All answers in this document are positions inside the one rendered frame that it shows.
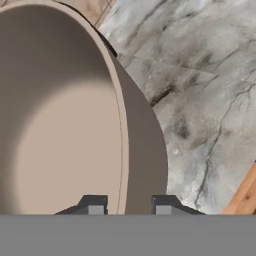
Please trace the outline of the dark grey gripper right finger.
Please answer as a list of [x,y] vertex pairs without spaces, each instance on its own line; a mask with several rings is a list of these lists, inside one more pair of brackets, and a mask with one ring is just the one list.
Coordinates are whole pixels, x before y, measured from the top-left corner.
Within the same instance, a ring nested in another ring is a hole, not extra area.
[[175,195],[153,195],[151,204],[154,215],[202,215],[202,212],[183,205]]

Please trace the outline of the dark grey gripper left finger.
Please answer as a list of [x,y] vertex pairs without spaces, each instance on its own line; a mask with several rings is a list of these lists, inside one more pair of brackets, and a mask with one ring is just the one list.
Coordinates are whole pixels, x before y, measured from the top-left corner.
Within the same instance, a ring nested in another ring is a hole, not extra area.
[[77,205],[60,211],[60,214],[107,215],[107,195],[84,195]]

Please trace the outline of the beige pot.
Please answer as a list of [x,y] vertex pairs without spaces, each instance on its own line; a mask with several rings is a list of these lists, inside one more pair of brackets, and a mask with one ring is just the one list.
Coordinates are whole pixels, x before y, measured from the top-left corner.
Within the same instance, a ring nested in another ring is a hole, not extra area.
[[148,214],[167,173],[153,109],[83,15],[52,0],[0,8],[0,214],[55,214],[87,194]]

